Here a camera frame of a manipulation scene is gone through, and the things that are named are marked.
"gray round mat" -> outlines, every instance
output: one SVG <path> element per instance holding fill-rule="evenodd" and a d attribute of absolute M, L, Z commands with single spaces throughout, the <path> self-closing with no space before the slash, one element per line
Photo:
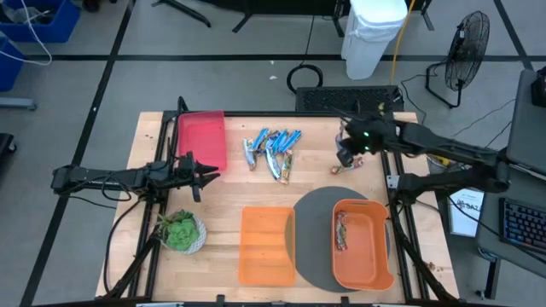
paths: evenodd
<path fill-rule="evenodd" d="M 340 200 L 366 198 L 348 188 L 326 187 L 309 192 L 296 203 L 296 269 L 313 286 L 348 293 L 332 272 L 332 211 Z M 386 236 L 387 255 L 389 236 Z"/>

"gray floor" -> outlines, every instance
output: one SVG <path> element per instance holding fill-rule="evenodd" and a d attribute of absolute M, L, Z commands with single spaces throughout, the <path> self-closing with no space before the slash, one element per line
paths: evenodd
<path fill-rule="evenodd" d="M 309 16 L 254 16 L 238 34 L 231 32 L 242 14 L 223 11 L 194 0 L 182 1 L 206 15 L 212 28 L 191 20 L 165 5 L 152 8 L 138 0 L 125 34 L 121 55 L 231 55 L 302 54 L 311 23 Z M 108 55 L 128 0 L 112 5 L 103 2 L 98 14 L 82 12 L 70 42 L 48 44 L 55 55 Z M 514 28 L 529 55 L 546 55 L 539 30 L 542 0 L 503 2 Z M 445 55 L 455 27 L 465 14 L 480 9 L 491 20 L 487 55 L 517 55 L 492 0 L 433 1 L 428 31 L 419 15 L 411 16 L 401 55 Z M 341 24 L 345 27 L 346 18 Z M 311 54 L 339 54 L 343 39 L 331 21 L 316 18 Z M 27 54 L 41 54 L 33 43 L 19 43 Z M 393 43 L 387 54 L 393 52 Z M 327 86 L 387 84 L 391 62 L 381 62 L 371 78 L 351 81 L 343 61 L 310 61 L 325 74 Z M 124 168 L 131 148 L 137 116 L 142 111 L 173 109 L 179 95 L 191 109 L 293 110 L 294 96 L 285 77 L 297 61 L 118 61 L 113 66 L 82 165 Z M 398 63 L 396 84 L 423 73 L 428 62 Z M 532 63 L 535 69 L 546 63 Z M 9 161 L 0 182 L 0 298 L 2 306 L 19 304 L 56 203 L 49 189 L 51 171 L 69 164 L 90 104 L 101 79 L 105 61 L 54 61 L 49 67 L 25 65 L 15 88 L 0 96 L 31 97 L 38 110 L 0 109 L 0 131 L 16 135 L 19 151 Z M 465 89 L 462 106 L 448 110 L 423 88 L 423 78 L 406 85 L 411 99 L 425 112 L 425 125 L 443 136 L 452 136 L 490 110 L 514 98 L 523 65 L 516 62 L 485 62 Z M 312 74 L 294 76 L 298 86 L 316 83 Z M 443 78 L 433 80 L 438 93 L 456 98 Z M 406 109 L 415 111 L 406 99 Z M 458 140 L 485 145 L 511 119 L 513 104 L 461 133 Z M 508 133 L 491 146 L 502 148 Z M 108 203 L 98 194 L 84 196 Z M 35 304 L 91 299 L 102 266 L 107 232 L 113 211 L 88 206 L 79 200 L 68 203 Z M 448 236 L 450 254 L 462 298 L 479 301 L 473 292 L 485 286 L 488 263 L 477 257 L 473 242 Z M 512 264 L 502 267 L 497 300 L 493 304 L 542 305 L 546 280 Z"/>

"wooden tabletop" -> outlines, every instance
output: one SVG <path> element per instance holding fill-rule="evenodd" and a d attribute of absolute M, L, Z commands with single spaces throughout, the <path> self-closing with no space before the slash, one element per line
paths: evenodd
<path fill-rule="evenodd" d="M 400 120 L 416 121 L 414 113 L 396 113 Z M 136 128 L 128 167 L 139 167 L 154 159 L 162 113 L 141 113 Z M 243 138 L 255 138 L 261 128 L 302 130 L 303 136 L 294 146 L 290 183 L 275 182 L 263 159 L 258 159 L 255 171 L 248 170 L 242 149 Z M 245 206 L 292 207 L 310 191 L 327 186 L 353 189 L 371 200 L 387 203 L 386 187 L 380 155 L 365 155 L 360 169 L 333 176 L 330 168 L 338 165 L 334 137 L 339 133 L 337 118 L 249 118 L 225 119 L 228 169 L 201 192 L 201 203 L 194 203 L 191 189 L 173 189 L 167 213 L 185 209 L 193 212 L 206 225 L 207 239 L 203 248 L 193 255 L 182 255 L 161 247 L 158 262 L 154 301 L 215 301 L 224 294 L 228 302 L 339 303 L 346 295 L 352 303 L 402 303 L 404 294 L 398 277 L 398 259 L 394 249 L 392 225 L 387 222 L 391 236 L 389 270 L 394 285 L 384 292 L 331 293 L 312 286 L 297 274 L 294 287 L 248 287 L 237 280 L 241 210 Z M 403 158 L 406 172 L 428 174 L 424 156 Z M 394 162 L 391 159 L 392 172 Z M 424 193 L 419 200 L 437 206 L 433 193 Z M 120 202 L 116 219 L 130 206 Z M 119 224 L 110 250 L 108 280 L 111 287 L 126 271 L 134 257 L 142 223 L 144 205 L 138 206 Z M 448 292 L 458 297 L 450 254 L 444 237 L 440 215 L 425 206 L 413 206 L 415 225 L 421 254 L 430 263 L 434 275 Z M 414 297 L 419 297 L 415 267 L 408 259 L 409 275 Z M 148 261 L 142 266 L 139 294 L 144 293 Z M 102 278 L 97 295 L 104 294 Z"/>

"black fan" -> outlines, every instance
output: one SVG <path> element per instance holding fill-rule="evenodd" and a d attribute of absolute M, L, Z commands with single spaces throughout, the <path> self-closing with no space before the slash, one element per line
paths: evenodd
<path fill-rule="evenodd" d="M 467 15 L 457 26 L 447 58 L 427 68 L 425 88 L 448 107 L 459 107 L 462 89 L 466 88 L 476 76 L 479 66 L 484 60 L 488 41 L 489 17 L 480 11 Z M 445 65 L 445 84 L 450 89 L 458 91 L 456 105 L 452 105 L 430 89 L 430 71 L 441 65 Z"/>

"fan grille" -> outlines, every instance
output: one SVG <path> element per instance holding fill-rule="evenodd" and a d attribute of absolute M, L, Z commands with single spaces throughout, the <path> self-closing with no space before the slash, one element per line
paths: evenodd
<path fill-rule="evenodd" d="M 445 63 L 445 84 L 450 89 L 464 89 L 476 76 L 487 49 L 489 26 L 489 17 L 476 11 L 457 27 Z"/>

